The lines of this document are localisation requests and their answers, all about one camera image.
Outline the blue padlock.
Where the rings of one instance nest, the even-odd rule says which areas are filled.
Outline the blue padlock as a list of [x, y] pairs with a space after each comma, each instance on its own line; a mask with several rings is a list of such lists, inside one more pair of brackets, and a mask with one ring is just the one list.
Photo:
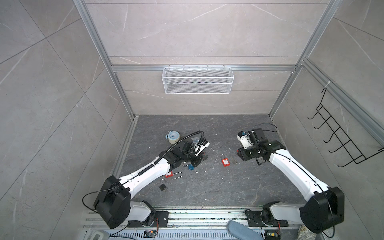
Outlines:
[[182, 163], [182, 165], [183, 165], [183, 167], [187, 167], [188, 170], [190, 170], [190, 171], [195, 169], [195, 167], [192, 164], [188, 163], [188, 162], [184, 162], [184, 163]]

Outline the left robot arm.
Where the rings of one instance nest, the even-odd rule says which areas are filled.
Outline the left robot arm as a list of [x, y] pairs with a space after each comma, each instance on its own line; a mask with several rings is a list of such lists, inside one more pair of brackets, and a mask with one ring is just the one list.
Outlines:
[[181, 138], [139, 170], [119, 178], [108, 177], [102, 188], [95, 192], [97, 197], [88, 209], [99, 214], [110, 229], [117, 228], [124, 221], [139, 222], [144, 227], [150, 227], [157, 220], [156, 210], [147, 201], [133, 201], [133, 197], [184, 162], [197, 167], [207, 159], [204, 150], [209, 145], [202, 131]]

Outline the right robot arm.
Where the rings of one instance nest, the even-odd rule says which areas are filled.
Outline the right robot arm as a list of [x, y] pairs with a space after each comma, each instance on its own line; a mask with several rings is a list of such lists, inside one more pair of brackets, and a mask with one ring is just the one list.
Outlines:
[[303, 167], [279, 141], [269, 141], [261, 128], [240, 131], [242, 145], [238, 156], [242, 161], [263, 159], [277, 167], [299, 190], [306, 203], [287, 204], [278, 201], [263, 205], [261, 219], [265, 225], [278, 221], [303, 224], [319, 234], [345, 220], [345, 194], [338, 187], [329, 187]]

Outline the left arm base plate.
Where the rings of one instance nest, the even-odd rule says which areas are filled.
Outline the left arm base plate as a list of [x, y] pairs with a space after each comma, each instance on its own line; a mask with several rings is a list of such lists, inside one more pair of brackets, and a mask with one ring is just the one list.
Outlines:
[[129, 221], [128, 222], [128, 227], [129, 228], [166, 228], [168, 226], [168, 221], [169, 221], [169, 212], [167, 211], [159, 211], [156, 212], [152, 217], [151, 217], [151, 222], [147, 224], [147, 222], [139, 222], [139, 221]]

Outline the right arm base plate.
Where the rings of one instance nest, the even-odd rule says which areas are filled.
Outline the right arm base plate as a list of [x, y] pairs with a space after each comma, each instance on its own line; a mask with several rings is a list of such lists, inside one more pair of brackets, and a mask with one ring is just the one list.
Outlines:
[[261, 211], [252, 211], [250, 209], [245, 210], [249, 227], [288, 227], [289, 223], [285, 220], [262, 220]]

